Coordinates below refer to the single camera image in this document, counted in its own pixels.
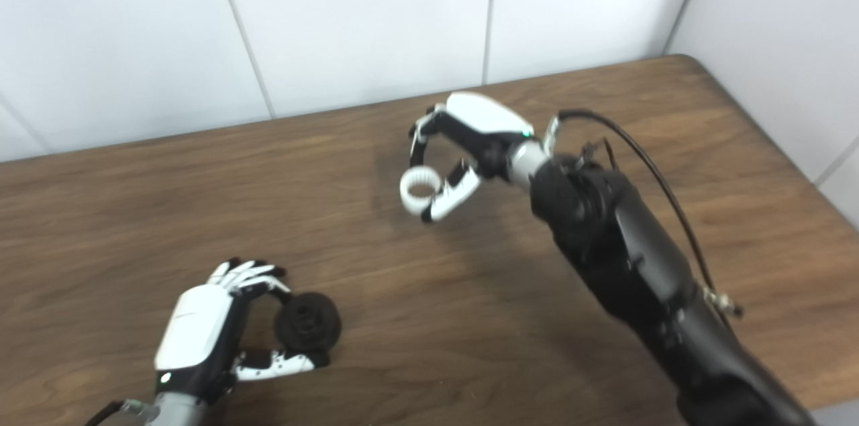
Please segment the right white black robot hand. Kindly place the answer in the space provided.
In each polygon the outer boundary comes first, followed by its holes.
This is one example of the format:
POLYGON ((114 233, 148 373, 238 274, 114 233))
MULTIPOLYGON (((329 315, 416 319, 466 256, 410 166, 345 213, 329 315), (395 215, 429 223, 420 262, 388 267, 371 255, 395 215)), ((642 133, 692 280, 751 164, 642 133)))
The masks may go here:
POLYGON ((441 221, 485 180, 515 182, 515 155, 541 148, 534 127, 524 117, 496 99, 473 92, 453 92, 445 102, 427 109, 409 136, 410 162, 400 178, 400 200, 409 214, 423 222, 441 221), (430 138, 437 135, 468 154, 445 178, 424 163, 430 138))

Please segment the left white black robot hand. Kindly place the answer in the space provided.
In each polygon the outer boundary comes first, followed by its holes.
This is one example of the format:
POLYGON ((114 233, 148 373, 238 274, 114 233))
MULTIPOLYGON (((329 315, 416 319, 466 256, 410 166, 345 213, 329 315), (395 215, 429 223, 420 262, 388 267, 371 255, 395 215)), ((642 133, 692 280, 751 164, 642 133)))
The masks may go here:
POLYGON ((327 367, 342 333, 340 312, 322 292, 295 294, 285 274, 264 260, 230 258, 181 294, 154 356, 156 396, 181 394, 212 405, 239 382, 327 367), (281 307, 273 323, 281 347, 245 348, 252 303, 266 295, 281 307))

